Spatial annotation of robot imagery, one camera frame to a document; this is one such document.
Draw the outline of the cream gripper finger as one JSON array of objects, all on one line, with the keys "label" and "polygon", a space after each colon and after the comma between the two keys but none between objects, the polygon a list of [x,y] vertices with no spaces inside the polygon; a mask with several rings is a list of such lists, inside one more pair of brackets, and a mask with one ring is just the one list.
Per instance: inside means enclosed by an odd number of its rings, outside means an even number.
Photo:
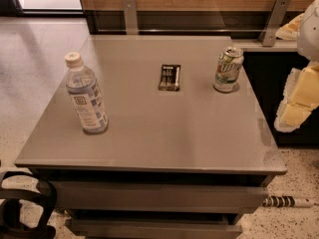
[{"label": "cream gripper finger", "polygon": [[319,64],[310,62],[302,70],[293,68],[285,83],[274,127],[281,132],[300,128],[318,107]]},{"label": "cream gripper finger", "polygon": [[280,27],[275,36],[282,40],[292,40],[295,41],[297,39],[297,33],[300,26],[300,22],[304,14],[300,14],[293,18],[290,22]]}]

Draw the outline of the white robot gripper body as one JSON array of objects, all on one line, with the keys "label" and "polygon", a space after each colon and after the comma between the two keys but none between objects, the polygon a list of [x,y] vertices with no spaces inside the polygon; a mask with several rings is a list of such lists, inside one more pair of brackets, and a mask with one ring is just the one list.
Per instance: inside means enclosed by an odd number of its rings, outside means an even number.
[{"label": "white robot gripper body", "polygon": [[297,33],[298,53],[309,61],[319,61],[319,0],[305,10]]}]

